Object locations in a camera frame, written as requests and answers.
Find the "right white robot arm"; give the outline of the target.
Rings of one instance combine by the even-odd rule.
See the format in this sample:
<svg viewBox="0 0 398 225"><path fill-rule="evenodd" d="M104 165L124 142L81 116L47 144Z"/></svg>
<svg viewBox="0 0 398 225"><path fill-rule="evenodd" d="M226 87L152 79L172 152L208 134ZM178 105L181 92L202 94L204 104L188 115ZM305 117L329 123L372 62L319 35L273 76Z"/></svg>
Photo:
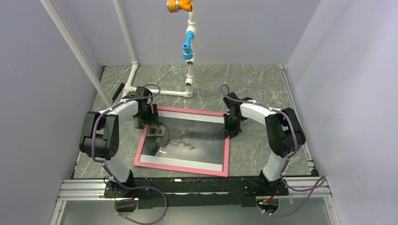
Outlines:
<svg viewBox="0 0 398 225"><path fill-rule="evenodd" d="M306 142L305 134L292 108L277 109L263 105L249 97L239 99L234 92L223 98L228 112L224 116L225 136L234 138L241 132L240 123L252 119L266 128L268 145L272 150L261 174L259 190L269 195L276 190L289 157Z"/></svg>

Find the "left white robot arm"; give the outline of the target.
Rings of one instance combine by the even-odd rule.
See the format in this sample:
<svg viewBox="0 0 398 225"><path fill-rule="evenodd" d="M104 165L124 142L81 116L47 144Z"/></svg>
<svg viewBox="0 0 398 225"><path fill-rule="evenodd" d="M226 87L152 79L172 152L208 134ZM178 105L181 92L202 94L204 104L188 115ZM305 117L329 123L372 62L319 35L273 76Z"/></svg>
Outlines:
<svg viewBox="0 0 398 225"><path fill-rule="evenodd" d="M157 105L149 85L138 87L131 96L123 97L117 104L99 111L89 111L84 117L79 149L94 162L103 166L110 181L116 183L116 191L124 197L134 193L134 175L118 154L119 126L126 119L134 118L138 127L159 125Z"/></svg>

